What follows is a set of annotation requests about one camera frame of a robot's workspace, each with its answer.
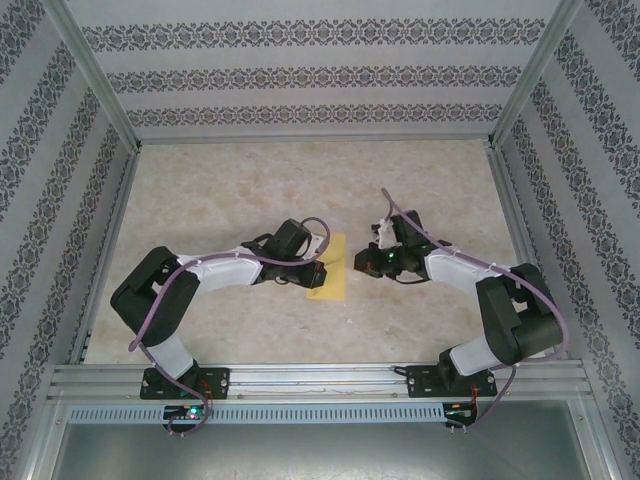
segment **white wall with black pattern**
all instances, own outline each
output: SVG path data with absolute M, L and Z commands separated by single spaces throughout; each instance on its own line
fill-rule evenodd
M 558 0 L 70 0 L 143 140 L 489 134 Z
M 503 149 L 624 478 L 640 477 L 639 9 L 585 2 Z
M 45 367 L 69 359 L 129 153 L 42 5 L 0 9 L 0 479 L 8 479 L 37 422 Z

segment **yellow paper square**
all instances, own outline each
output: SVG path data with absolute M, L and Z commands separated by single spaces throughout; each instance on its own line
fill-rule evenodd
M 332 233 L 329 248 L 318 259 L 324 262 L 327 276 L 324 285 L 307 290 L 309 300 L 341 300 L 344 301 L 346 290 L 345 254 L 347 237 L 344 233 Z

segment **beige tiled floor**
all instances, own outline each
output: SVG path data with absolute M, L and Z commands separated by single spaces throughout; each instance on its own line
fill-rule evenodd
M 151 248 L 212 253 L 310 215 L 347 236 L 346 301 L 310 301 L 274 283 L 199 297 L 179 332 L 200 363 L 431 361 L 474 338 L 482 331 L 474 299 L 350 269 L 387 211 L 383 186 L 437 237 L 514 263 L 479 140 L 144 147 L 87 363 L 147 363 L 127 352 L 133 334 L 108 299 Z

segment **purple cable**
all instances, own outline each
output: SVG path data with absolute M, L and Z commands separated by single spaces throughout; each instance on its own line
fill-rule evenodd
M 197 265 L 198 263 L 208 262 L 208 261 L 216 260 L 216 259 L 219 259 L 219 258 L 244 258 L 244 259 L 247 259 L 247 260 L 259 260 L 260 262 L 270 263 L 272 265 L 281 265 L 281 266 L 284 266 L 284 267 L 296 267 L 296 266 L 307 265 L 309 263 L 315 262 L 318 258 L 320 258 L 320 256 L 329 247 L 329 241 L 331 240 L 331 231 L 329 229 L 329 225 L 327 225 L 327 223 L 324 220 L 322 220 L 321 218 L 318 218 L 318 217 L 307 217 L 301 222 L 301 224 L 304 225 L 305 223 L 311 222 L 311 221 L 318 222 L 320 225 L 322 225 L 322 227 L 324 228 L 324 230 L 326 232 L 326 235 L 327 235 L 325 237 L 324 241 L 322 242 L 322 244 L 320 245 L 320 247 L 318 248 L 318 253 L 316 253 L 311 258 L 308 258 L 306 260 L 298 260 L 298 261 L 295 261 L 295 262 L 282 262 L 280 260 L 273 260 L 271 258 L 261 257 L 259 255 L 249 255 L 249 254 L 245 254 L 245 253 L 237 253 L 237 254 L 236 253 L 214 253 L 212 255 L 206 255 L 204 257 L 198 258 L 197 260 L 192 260 L 190 262 L 187 262 L 184 265 L 182 265 L 181 267 L 177 268 L 169 276 L 169 278 L 167 279 L 165 284 L 162 286 L 162 289 L 160 290 L 160 293 L 158 293 L 158 296 L 156 297 L 155 301 L 153 302 L 153 305 L 151 305 L 151 308 L 149 309 L 149 313 L 147 313 L 147 316 L 146 316 L 146 318 L 145 318 L 145 320 L 144 320 L 144 322 L 142 324 L 142 327 L 140 327 L 140 330 L 138 331 L 138 334 L 136 335 L 136 338 L 129 345 L 129 351 L 133 352 L 136 349 L 136 347 L 139 346 L 140 350 L 142 350 L 142 353 L 145 354 L 145 356 L 149 359 L 149 361 L 152 363 L 152 365 L 155 367 L 155 369 L 158 371 L 158 373 L 160 373 L 160 375 L 162 375 L 164 378 L 167 379 L 167 381 L 169 381 L 170 383 L 172 383 L 176 387 L 178 387 L 181 390 L 183 390 L 183 391 L 185 391 L 187 393 L 190 393 L 191 395 L 196 397 L 204 405 L 204 415 L 200 419 L 200 422 L 198 422 L 192 429 L 187 430 L 186 432 L 180 433 L 181 437 L 186 437 L 188 435 L 196 433 L 198 430 L 200 430 L 204 426 L 204 424 L 207 422 L 207 420 L 211 416 L 211 406 L 209 405 L 209 402 L 204 397 L 204 395 L 201 395 L 200 393 L 196 392 L 195 390 L 193 390 L 193 389 L 187 387 L 186 385 L 178 382 L 171 375 L 169 375 L 169 373 L 164 368 L 162 368 L 160 365 L 158 365 L 158 363 L 156 362 L 156 359 L 153 357 L 153 355 L 151 355 L 149 350 L 147 350 L 145 348 L 145 346 L 141 344 L 142 338 L 144 337 L 144 334 L 146 333 L 147 329 L 149 328 L 149 325 L 151 324 L 151 321 L 153 320 L 153 317 L 155 316 L 156 311 L 158 310 L 158 307 L 160 306 L 160 302 L 162 301 L 162 299 L 166 295 L 167 289 L 173 283 L 173 281 L 178 277 L 178 275 L 180 275 L 186 269 L 192 267 L 193 265 Z M 175 419 L 175 417 L 172 417 L 169 420 L 169 423 L 167 425 L 167 430 L 169 430 L 169 435 L 173 435 L 174 433 L 176 433 L 171 428 L 172 425 L 173 425 L 174 419 Z
M 556 358 L 558 358 L 564 352 L 567 351 L 567 348 L 569 347 L 569 327 L 567 326 L 567 322 L 564 319 L 564 317 L 562 316 L 562 313 L 560 312 L 558 307 L 556 307 L 555 304 L 551 300 L 549 300 L 544 293 L 542 293 L 535 286 L 531 285 L 531 283 L 527 282 L 526 280 L 523 280 L 522 278 L 518 277 L 517 275 L 514 275 L 513 273 L 511 273 L 508 270 L 505 270 L 504 268 L 500 268 L 495 264 L 492 265 L 492 264 L 487 263 L 487 262 L 485 262 L 483 260 L 480 260 L 479 258 L 473 257 L 471 255 L 467 255 L 466 253 L 463 253 L 463 252 L 461 252 L 459 250 L 455 250 L 455 249 L 453 249 L 451 247 L 443 245 L 438 240 L 436 240 L 433 236 L 429 235 L 424 229 L 420 228 L 420 226 L 417 223 L 415 223 L 413 220 L 411 220 L 409 218 L 409 216 L 406 213 L 404 213 L 404 210 L 402 210 L 398 206 L 398 204 L 393 200 L 393 198 L 391 198 L 391 195 L 389 195 L 389 192 L 387 191 L 386 188 L 382 189 L 382 194 L 387 198 L 387 200 L 389 201 L 389 204 L 398 212 L 398 214 L 409 225 L 411 225 L 418 233 L 420 233 L 423 237 L 425 237 L 427 240 L 429 240 L 431 243 L 433 243 L 436 247 L 438 247 L 439 249 L 441 249 L 444 252 L 448 253 L 449 255 L 461 258 L 461 259 L 471 263 L 472 265 L 476 265 L 476 266 L 481 267 L 481 268 L 486 268 L 488 270 L 493 270 L 494 272 L 499 273 L 500 275 L 504 275 L 505 277 L 510 278 L 514 282 L 519 283 L 524 288 L 529 290 L 536 297 L 538 297 L 547 307 L 549 307 L 549 310 L 551 310 L 553 315 L 556 317 L 556 321 L 558 322 L 558 326 L 560 327 L 560 330 L 562 331 L 562 343 L 560 344 L 560 348 L 558 348 L 558 350 L 556 350 L 554 353 L 551 353 L 551 354 L 546 355 L 544 357 L 527 358 L 527 359 L 524 360 L 525 362 L 542 363 L 542 362 L 547 362 L 549 360 L 555 360 Z
M 393 215 L 393 205 L 389 204 L 389 211 L 387 212 L 387 216 L 384 217 L 385 221 L 388 222 L 391 218 L 391 215 Z
M 308 258 L 306 260 L 298 260 L 298 261 L 295 261 L 295 262 L 283 262 L 283 261 L 280 261 L 280 260 L 274 260 L 272 258 L 261 257 L 259 255 L 252 255 L 252 254 L 247 254 L 247 253 L 226 252 L 226 253 L 214 253 L 214 254 L 211 254 L 211 255 L 205 255 L 205 256 L 200 257 L 200 258 L 198 258 L 196 260 L 191 260 L 190 262 L 187 262 L 184 265 L 182 265 L 181 267 L 177 268 L 169 276 L 169 278 L 167 279 L 165 284 L 162 286 L 162 289 L 160 290 L 160 293 L 158 293 L 158 296 L 154 300 L 153 305 L 151 305 L 151 309 L 149 309 L 149 313 L 147 313 L 147 316 L 145 317 L 144 322 L 142 323 L 142 326 L 140 327 L 140 330 L 138 330 L 138 334 L 136 335 L 136 338 L 134 338 L 133 341 L 129 344 L 129 351 L 133 352 L 136 349 L 136 347 L 138 345 L 140 345 L 140 342 L 142 342 L 142 338 L 144 337 L 144 334 L 147 333 L 147 329 L 149 328 L 149 325 L 151 324 L 151 321 L 153 320 L 153 317 L 155 316 L 156 312 L 158 311 L 158 307 L 160 306 L 160 302 L 162 302 L 162 299 L 166 295 L 167 290 L 169 289 L 171 284 L 174 282 L 174 280 L 176 278 L 178 278 L 178 275 L 180 275 L 182 272 L 184 272 L 188 268 L 191 268 L 194 265 L 197 265 L 198 263 L 209 262 L 211 260 L 218 260 L 220 258 L 244 258 L 244 259 L 247 259 L 247 260 L 258 260 L 260 262 L 270 263 L 272 265 L 281 265 L 283 267 L 297 267 L 297 266 L 307 265 L 309 263 L 315 262 L 318 258 L 320 258 L 320 256 L 326 251 L 327 247 L 329 246 L 329 241 L 331 240 L 331 231 L 329 230 L 329 225 L 327 225 L 327 223 L 324 220 L 322 220 L 321 218 L 318 218 L 318 217 L 305 218 L 302 221 L 302 225 L 304 225 L 307 222 L 311 222 L 311 221 L 318 222 L 320 225 L 322 225 L 322 227 L 325 229 L 325 232 L 326 232 L 327 236 L 324 239 L 324 241 L 322 242 L 322 245 L 320 245 L 320 248 L 318 249 L 318 253 L 316 253 L 313 257 Z
M 196 425 L 194 425 L 193 428 L 187 430 L 186 432 L 181 432 L 180 436 L 184 438 L 186 436 L 189 436 L 191 434 L 196 433 L 198 430 L 200 430 L 204 426 L 205 423 L 207 423 L 207 420 L 211 416 L 211 406 L 209 405 L 209 402 L 207 401 L 207 399 L 204 397 L 204 395 L 200 395 L 200 393 L 198 393 L 195 390 L 192 390 L 191 388 L 187 387 L 186 385 L 178 382 L 171 375 L 169 375 L 169 373 L 164 368 L 162 368 L 160 365 L 158 365 L 156 363 L 156 359 L 153 358 L 153 355 L 151 355 L 151 353 L 149 353 L 149 350 L 147 350 L 147 348 L 144 345 L 140 345 L 140 350 L 142 350 L 142 353 L 144 353 L 146 355 L 146 357 L 149 359 L 149 361 L 155 367 L 155 369 L 158 371 L 158 373 L 160 373 L 160 375 L 162 375 L 164 378 L 166 378 L 169 382 L 173 383 L 179 389 L 184 390 L 187 393 L 190 393 L 191 395 L 193 395 L 194 397 L 196 397 L 198 400 L 200 400 L 203 403 L 203 405 L 204 405 L 204 414 L 203 414 L 202 418 L 200 419 L 200 421 Z M 169 430 L 169 435 L 173 435 L 173 434 L 176 433 L 171 428 L 173 426 L 173 421 L 174 420 L 175 420 L 175 416 L 171 417 L 169 419 L 169 423 L 167 425 L 167 430 Z

